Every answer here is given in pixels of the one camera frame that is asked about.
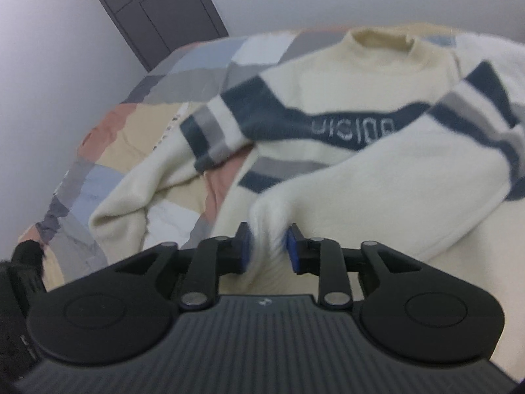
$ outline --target bed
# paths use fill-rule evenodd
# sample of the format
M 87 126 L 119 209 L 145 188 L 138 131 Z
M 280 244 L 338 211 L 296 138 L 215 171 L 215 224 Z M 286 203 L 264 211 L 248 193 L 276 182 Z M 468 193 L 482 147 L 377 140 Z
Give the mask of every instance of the bed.
M 412 24 L 392 29 L 423 36 L 446 46 L 458 32 L 448 27 Z M 112 264 L 88 229 L 95 208 L 133 167 L 148 156 L 178 123 L 222 91 L 279 63 L 338 43 L 348 27 L 322 30 L 280 31 L 241 38 L 194 43 L 173 52 L 133 89 L 128 98 L 111 109 L 78 147 L 77 158 L 52 196 L 40 222 L 20 241 L 33 239 L 45 251 L 43 281 L 53 289 Z M 194 247 L 206 238 L 247 150 L 182 185 L 178 193 L 152 203 L 149 232 L 144 248 L 162 241 Z M 521 220 L 508 224 L 506 215 L 516 211 Z M 492 253 L 505 248 L 515 262 L 523 261 L 525 233 L 523 200 L 505 202 L 451 250 L 431 264 L 474 283 L 495 295 L 506 313 L 506 328 L 493 359 L 516 379 L 525 376 L 522 349 L 513 334 L 525 326 L 525 306 L 515 302 L 509 289 L 525 292 L 520 265 L 508 265 Z M 487 244 L 487 230 L 498 244 Z M 476 250 L 476 254 L 461 253 Z M 515 280 L 514 285 L 505 282 Z

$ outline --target blue gripper pad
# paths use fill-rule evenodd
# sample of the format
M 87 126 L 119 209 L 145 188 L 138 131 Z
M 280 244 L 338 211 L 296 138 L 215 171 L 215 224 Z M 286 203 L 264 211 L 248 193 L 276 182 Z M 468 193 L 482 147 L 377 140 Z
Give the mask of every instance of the blue gripper pad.
M 242 249 L 241 249 L 241 263 L 242 263 L 242 272 L 246 272 L 248 264 L 250 262 L 250 252 L 251 252 L 251 231 L 250 228 L 246 227 L 244 237 L 242 239 Z
M 294 273 L 299 272 L 299 255 L 297 254 L 297 239 L 293 234 L 291 228 L 286 230 L 284 235 L 284 244 L 288 250 L 288 255 L 290 256 L 290 262 L 292 263 L 292 269 Z

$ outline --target black object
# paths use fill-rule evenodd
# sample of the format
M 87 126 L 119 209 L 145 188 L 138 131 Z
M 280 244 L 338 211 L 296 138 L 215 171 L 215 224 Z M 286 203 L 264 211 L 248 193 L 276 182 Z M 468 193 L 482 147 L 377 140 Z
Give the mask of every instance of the black object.
M 30 306 L 46 292 L 42 256 L 40 244 L 29 240 L 17 246 L 12 263 L 0 263 L 0 374 L 8 380 L 40 361 L 25 322 Z
M 488 360 L 503 329 L 490 294 L 376 242 L 341 249 L 304 238 L 296 226 L 286 242 L 294 271 L 319 275 L 317 303 L 310 295 L 217 293 L 220 275 L 246 268 L 246 224 L 234 238 L 207 239 L 196 250 L 160 244 L 42 296 L 27 321 L 42 361 L 17 388 L 24 394 L 507 394 L 515 388 Z M 363 301 L 353 301 L 347 271 L 359 272 Z

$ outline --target beige patch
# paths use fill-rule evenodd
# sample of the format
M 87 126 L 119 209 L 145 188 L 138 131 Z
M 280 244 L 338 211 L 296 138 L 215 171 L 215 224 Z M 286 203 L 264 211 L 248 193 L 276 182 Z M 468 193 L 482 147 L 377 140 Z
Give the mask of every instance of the beige patch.
M 201 214 L 204 213 L 205 210 L 207 196 L 206 182 L 203 176 L 197 176 L 187 182 L 160 191 L 157 195 L 183 208 Z
M 433 25 L 431 23 L 406 23 L 403 25 L 397 25 L 394 27 L 384 27 L 382 28 L 385 31 L 390 33 L 401 33 L 407 35 L 415 36 L 429 36 L 429 35 L 457 35 L 464 31 L 451 28 L 444 25 Z
M 166 127 L 179 125 L 188 115 L 202 106 L 202 102 L 172 103 L 159 105 L 139 104 L 118 132 L 115 141 L 106 148 L 96 162 L 126 174 L 141 163 L 151 152 Z M 182 110 L 178 119 L 174 117 Z
M 57 257 L 49 246 L 44 248 L 44 254 L 44 273 L 42 275 L 42 282 L 44 283 L 46 290 L 50 291 L 65 284 L 64 274 L 60 269 Z

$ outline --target sweater sleeve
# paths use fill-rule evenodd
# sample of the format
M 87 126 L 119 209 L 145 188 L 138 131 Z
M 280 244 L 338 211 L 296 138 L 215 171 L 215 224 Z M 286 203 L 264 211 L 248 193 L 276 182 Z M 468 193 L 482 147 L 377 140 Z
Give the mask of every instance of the sweater sleeve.
M 91 215 L 91 234 L 108 262 L 140 251 L 146 232 L 145 207 L 157 191 L 221 164 L 248 143 L 221 96 L 185 119 Z
M 293 222 L 343 247 L 373 239 L 429 260 L 486 218 L 525 175 L 525 102 L 509 101 L 507 90 L 523 89 L 525 68 L 494 65 L 504 62 L 482 62 L 400 132 L 259 197 L 249 220 L 253 260 L 234 289 L 291 288 L 282 239 Z

